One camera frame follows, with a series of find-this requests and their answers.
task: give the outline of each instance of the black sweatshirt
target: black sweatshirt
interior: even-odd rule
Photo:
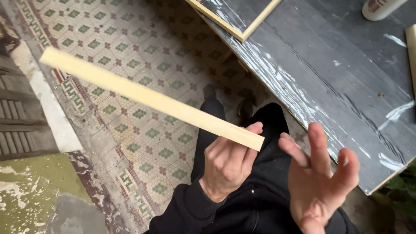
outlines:
[[[301,234],[290,214],[287,201],[263,185],[248,183],[221,202],[211,201],[199,180],[180,184],[161,216],[150,221],[147,234],[167,233],[273,233]],[[328,225],[326,234],[359,234],[347,214],[339,208]]]

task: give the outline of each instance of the human hand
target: human hand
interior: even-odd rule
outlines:
[[[292,156],[288,175],[290,212],[304,234],[325,234],[328,220],[357,186],[360,165],[356,154],[343,148],[338,153],[338,168],[333,174],[322,126],[311,123],[308,137],[311,157],[289,134],[282,133],[279,139],[279,147]]]
[[[260,134],[261,122],[246,129]],[[237,190],[250,175],[257,151],[224,137],[218,137],[205,149],[205,173],[199,183],[205,194],[214,202],[222,202]]]

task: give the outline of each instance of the table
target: table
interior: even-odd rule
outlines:
[[[270,0],[203,0],[244,29]],[[283,0],[245,41],[202,16],[305,128],[324,125],[333,160],[348,147],[360,160],[359,187],[370,195],[416,156],[416,112],[405,28],[416,1],[379,22],[365,0]]]

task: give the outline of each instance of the mosaic tile floor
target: mosaic tile floor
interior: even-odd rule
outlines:
[[[58,47],[190,106],[202,89],[217,87],[230,122],[236,107],[261,86],[183,0],[18,0],[15,2],[43,50]],[[87,120],[92,149],[119,183],[137,225],[163,213],[180,183],[190,183],[198,128],[52,70],[73,112]],[[277,102],[265,91],[265,102]],[[307,135],[285,113],[291,135],[309,151]]]

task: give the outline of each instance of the black sleeve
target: black sleeve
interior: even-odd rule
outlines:
[[[180,184],[161,216],[152,218],[145,234],[201,233],[213,222],[216,210],[225,203],[209,199],[196,179],[191,185]]]
[[[364,234],[350,221],[342,208],[338,208],[325,227],[326,234]]]

